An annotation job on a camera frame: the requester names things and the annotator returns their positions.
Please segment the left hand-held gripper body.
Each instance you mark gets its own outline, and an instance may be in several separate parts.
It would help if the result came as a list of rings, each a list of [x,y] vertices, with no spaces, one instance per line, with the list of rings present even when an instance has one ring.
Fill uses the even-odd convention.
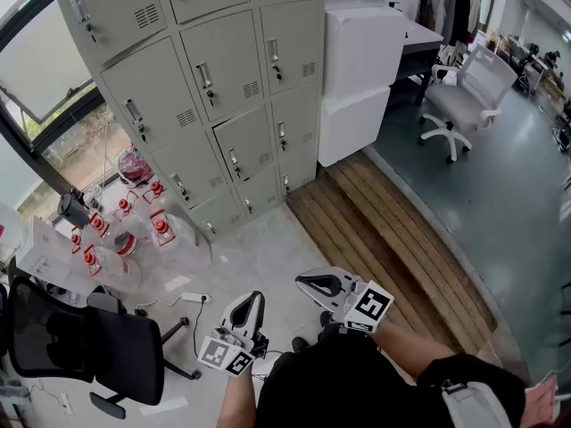
[[[256,358],[265,358],[268,346],[269,339],[260,332],[249,338],[219,325],[204,338],[198,361],[230,377],[239,377]]]

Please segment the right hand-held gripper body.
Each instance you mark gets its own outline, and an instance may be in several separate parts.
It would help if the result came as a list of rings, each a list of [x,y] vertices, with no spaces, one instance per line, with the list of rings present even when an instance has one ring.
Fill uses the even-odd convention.
[[[360,279],[349,284],[333,314],[333,321],[347,329],[375,333],[387,316],[394,297],[374,281]]]

